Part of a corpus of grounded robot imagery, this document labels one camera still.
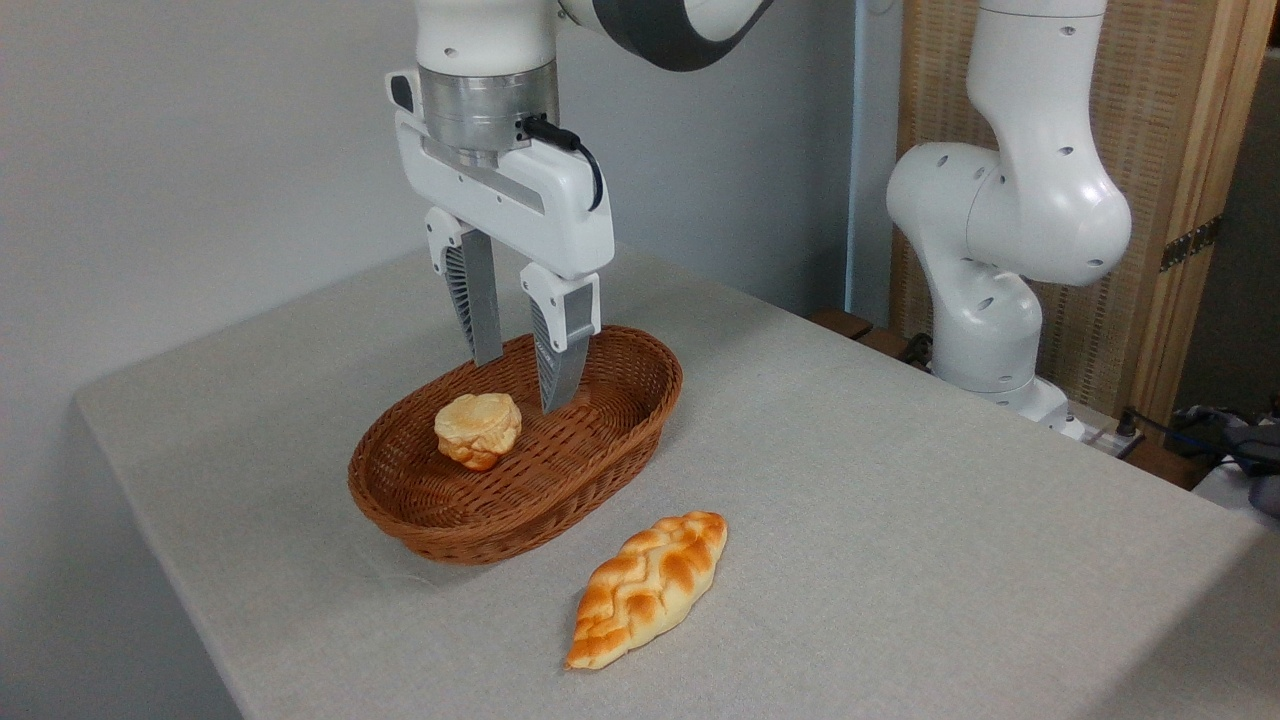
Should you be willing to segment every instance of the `electrical cable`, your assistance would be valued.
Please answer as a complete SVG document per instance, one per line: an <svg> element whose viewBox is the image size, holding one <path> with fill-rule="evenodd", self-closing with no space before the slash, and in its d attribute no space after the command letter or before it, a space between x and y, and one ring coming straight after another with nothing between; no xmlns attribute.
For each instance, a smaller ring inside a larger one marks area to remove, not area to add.
<svg viewBox="0 0 1280 720"><path fill-rule="evenodd" d="M516 129L524 131L529 137L549 142L567 152L581 154L586 159L586 164L591 167L591 182L595 188L595 192L591 195L591 206L586 211L594 213L600 206L600 202L604 200L604 173L600 172L600 164L595 161L595 155L591 155L591 151L582 145L582 140L577 135L548 120L545 113L541 115L530 115L520 120L516 123Z"/></svg>
<svg viewBox="0 0 1280 720"><path fill-rule="evenodd" d="M1146 423L1146 424L1156 428L1157 430L1165 433L1166 436L1169 436L1169 437L1171 437L1171 438L1174 438L1176 441L1185 442L1187 445L1204 448L1204 450L1207 450L1210 452L1213 452L1215 455L1219 455L1219 456L1230 455L1233 459L1236 460L1236 464L1240 465L1240 468L1244 468L1244 464L1239 462L1239 461L1243 460L1244 462L1248 462L1249 465L1254 465L1256 464L1256 465L1261 465L1263 469L1270 469L1272 473L1280 473L1280 468L1276 466L1277 464L1276 464L1275 459L1271 459L1271 457L1260 457L1257 455L1249 455L1249 454L1245 454L1245 452L1239 452L1236 450L1231 450L1230 447L1224 447L1224 446L1220 446L1220 445L1215 445L1215 443L1211 443L1211 442L1206 442L1206 441L1202 441L1202 439L1193 438L1190 436L1187 436L1187 434L1183 434L1183 433L1175 430L1174 428L1170 428L1169 425L1165 425L1162 423L1157 423L1156 420L1152 420L1151 418L1143 415L1142 413L1138 413L1132 406L1124 409L1124 415L1125 415L1125 418L1133 418L1133 419L1142 420L1143 423ZM1121 424L1125 421L1125 418L1120 419ZM1266 441L1257 441L1257 442L1260 445L1266 445L1266 446L1272 446L1272 447L1280 447L1280 445L1272 443L1272 442L1266 442Z"/></svg>

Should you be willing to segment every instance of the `white wall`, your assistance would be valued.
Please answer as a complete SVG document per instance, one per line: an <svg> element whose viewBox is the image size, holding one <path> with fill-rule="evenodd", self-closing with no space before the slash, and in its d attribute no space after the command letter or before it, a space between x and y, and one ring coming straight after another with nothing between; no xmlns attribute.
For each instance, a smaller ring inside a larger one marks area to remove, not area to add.
<svg viewBox="0 0 1280 720"><path fill-rule="evenodd" d="M70 395L422 245L381 90L412 61L411 4L0 18L0 716L234 716ZM620 240L796 311L838 305L851 35L846 3L778 0L690 76L562 36L562 117ZM372 217L399 232L366 236Z"/></svg>

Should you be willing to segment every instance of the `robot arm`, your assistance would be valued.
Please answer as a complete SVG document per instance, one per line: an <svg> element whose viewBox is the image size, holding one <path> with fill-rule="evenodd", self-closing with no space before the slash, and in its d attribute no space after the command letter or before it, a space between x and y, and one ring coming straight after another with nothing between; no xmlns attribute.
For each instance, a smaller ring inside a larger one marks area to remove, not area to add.
<svg viewBox="0 0 1280 720"><path fill-rule="evenodd" d="M1106 0L980 0L969 96L1000 152L954 142L908 151L888 209L933 299L933 372L1073 433L1066 397L1034 377L1041 306L1020 275L1088 284L1129 242L1124 195L1089 128Z"/></svg>
<svg viewBox="0 0 1280 720"><path fill-rule="evenodd" d="M671 70L728 53L772 0L415 0L417 68L392 73L401 160L476 364L502 356L492 240L527 256L544 413L573 397L613 258L603 174L556 127L557 15Z"/></svg>

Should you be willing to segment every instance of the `wicker basket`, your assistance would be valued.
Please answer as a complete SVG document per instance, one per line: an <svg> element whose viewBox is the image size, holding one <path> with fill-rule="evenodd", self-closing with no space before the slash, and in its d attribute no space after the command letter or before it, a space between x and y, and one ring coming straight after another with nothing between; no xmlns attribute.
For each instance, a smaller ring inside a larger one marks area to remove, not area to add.
<svg viewBox="0 0 1280 720"><path fill-rule="evenodd" d="M503 351L393 405L351 459L356 505L422 557L483 565L559 536L640 473L680 395L676 356L631 328L591 338L577 395L550 415L541 413L532 336ZM467 392L506 392L524 416L516 447L485 473L436 450L435 414Z"/></svg>

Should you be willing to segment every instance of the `bread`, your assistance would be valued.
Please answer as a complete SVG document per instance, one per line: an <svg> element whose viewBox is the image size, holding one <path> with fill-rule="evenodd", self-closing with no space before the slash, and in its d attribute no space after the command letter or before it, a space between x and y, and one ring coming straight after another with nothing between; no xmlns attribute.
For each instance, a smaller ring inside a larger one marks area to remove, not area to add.
<svg viewBox="0 0 1280 720"><path fill-rule="evenodd" d="M714 512L663 518L586 582L564 667L599 670L675 628L712 587L728 524Z"/></svg>
<svg viewBox="0 0 1280 720"><path fill-rule="evenodd" d="M520 430L520 407L503 392L463 395L435 414L440 452L475 471L511 452Z"/></svg>

